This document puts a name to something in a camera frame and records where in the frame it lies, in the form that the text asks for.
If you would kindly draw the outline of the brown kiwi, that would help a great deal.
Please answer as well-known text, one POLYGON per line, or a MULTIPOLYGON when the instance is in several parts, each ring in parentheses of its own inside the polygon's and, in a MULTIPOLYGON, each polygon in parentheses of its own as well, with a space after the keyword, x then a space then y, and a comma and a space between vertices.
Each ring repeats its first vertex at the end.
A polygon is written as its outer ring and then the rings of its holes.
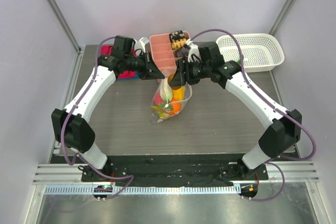
POLYGON ((177 79, 175 78, 175 75, 174 75, 174 74, 172 74, 172 75, 170 75, 170 76, 168 77, 168 84, 169 84, 169 85, 173 85, 173 86, 175 86, 175 85, 176 85, 176 81, 177 81, 177 79))

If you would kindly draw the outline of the yellow bell pepper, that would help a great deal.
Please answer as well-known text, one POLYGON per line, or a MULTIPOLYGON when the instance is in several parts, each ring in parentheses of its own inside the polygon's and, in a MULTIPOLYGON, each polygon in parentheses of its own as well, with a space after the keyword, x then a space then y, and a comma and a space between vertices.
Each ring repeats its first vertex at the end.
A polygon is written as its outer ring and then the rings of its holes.
POLYGON ((184 100, 185 86, 181 86, 177 89, 172 89, 173 99, 176 101, 184 100))

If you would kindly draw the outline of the white radish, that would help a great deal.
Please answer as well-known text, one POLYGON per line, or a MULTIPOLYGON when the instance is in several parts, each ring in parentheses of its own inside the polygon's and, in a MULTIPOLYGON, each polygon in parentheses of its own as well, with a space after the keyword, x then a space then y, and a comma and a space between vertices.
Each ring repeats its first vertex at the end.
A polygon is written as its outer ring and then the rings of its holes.
POLYGON ((163 101, 170 102, 173 99, 172 89, 168 84, 168 78, 161 81, 159 94, 163 101))

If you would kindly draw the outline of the clear polka dot zip bag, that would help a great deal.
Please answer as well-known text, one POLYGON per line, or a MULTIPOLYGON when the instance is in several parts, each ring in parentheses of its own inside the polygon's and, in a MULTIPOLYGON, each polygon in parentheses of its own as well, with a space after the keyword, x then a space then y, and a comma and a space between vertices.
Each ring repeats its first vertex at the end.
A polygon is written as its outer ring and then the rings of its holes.
POLYGON ((192 87, 189 84, 177 88, 169 86, 175 72, 176 68, 163 69, 165 78, 158 80, 159 86, 151 103, 153 123, 161 123, 178 115, 192 97, 192 87))

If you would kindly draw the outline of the orange fruit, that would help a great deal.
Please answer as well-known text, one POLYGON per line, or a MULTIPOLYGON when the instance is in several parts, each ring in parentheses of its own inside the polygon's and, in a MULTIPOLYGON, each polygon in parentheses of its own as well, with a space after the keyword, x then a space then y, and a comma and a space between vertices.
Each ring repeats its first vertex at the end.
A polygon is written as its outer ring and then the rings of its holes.
POLYGON ((180 101, 176 101, 175 99, 172 99, 168 106, 168 109, 169 109, 169 115, 177 115, 182 110, 182 105, 180 101))

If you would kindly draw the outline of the yellow banana bunch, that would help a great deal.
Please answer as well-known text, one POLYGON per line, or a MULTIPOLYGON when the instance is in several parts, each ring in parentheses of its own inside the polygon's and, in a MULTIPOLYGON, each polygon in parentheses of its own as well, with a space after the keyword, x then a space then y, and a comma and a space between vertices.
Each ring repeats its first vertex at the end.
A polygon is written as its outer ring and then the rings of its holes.
POLYGON ((173 115, 169 106, 156 106, 152 105, 151 110, 155 112, 159 119, 166 120, 173 115))

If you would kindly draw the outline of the red apple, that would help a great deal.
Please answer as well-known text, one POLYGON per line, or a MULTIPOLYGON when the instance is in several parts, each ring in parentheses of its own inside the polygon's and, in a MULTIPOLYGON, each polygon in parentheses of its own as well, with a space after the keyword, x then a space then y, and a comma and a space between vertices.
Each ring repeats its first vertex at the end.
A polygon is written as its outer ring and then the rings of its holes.
POLYGON ((164 102, 164 100, 161 98, 160 93, 157 91, 153 97, 153 102, 156 105, 160 105, 164 102))

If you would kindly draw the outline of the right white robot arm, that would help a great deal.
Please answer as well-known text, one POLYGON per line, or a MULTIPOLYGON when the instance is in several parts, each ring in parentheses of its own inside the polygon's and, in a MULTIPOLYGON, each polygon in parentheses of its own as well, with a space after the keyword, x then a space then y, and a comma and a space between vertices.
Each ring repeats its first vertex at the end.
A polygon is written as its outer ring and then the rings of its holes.
POLYGON ((198 50, 200 61, 189 62, 186 57, 177 61, 170 86, 193 85, 209 78, 252 111, 265 132, 258 143, 237 161, 239 177, 250 179, 260 165, 276 158, 300 140, 302 115, 298 110, 288 111, 261 89, 254 88, 237 62, 224 60, 215 42, 206 42, 198 50))

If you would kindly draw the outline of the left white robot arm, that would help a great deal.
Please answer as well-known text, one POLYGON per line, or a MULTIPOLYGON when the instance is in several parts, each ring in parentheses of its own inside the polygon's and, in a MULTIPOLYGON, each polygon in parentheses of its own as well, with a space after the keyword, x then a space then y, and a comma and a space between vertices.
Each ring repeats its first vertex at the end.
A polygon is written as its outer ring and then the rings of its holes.
POLYGON ((98 180, 105 182, 112 174, 110 161, 95 143, 96 135, 89 125, 91 115, 98 102, 125 71, 136 71, 144 79, 158 70, 145 49, 150 44, 146 37, 139 40, 125 36, 112 36, 112 50, 108 55, 101 53, 102 44, 96 48, 93 70, 77 93, 62 110, 54 109, 51 114, 55 139, 63 150, 70 149, 93 169, 98 180))

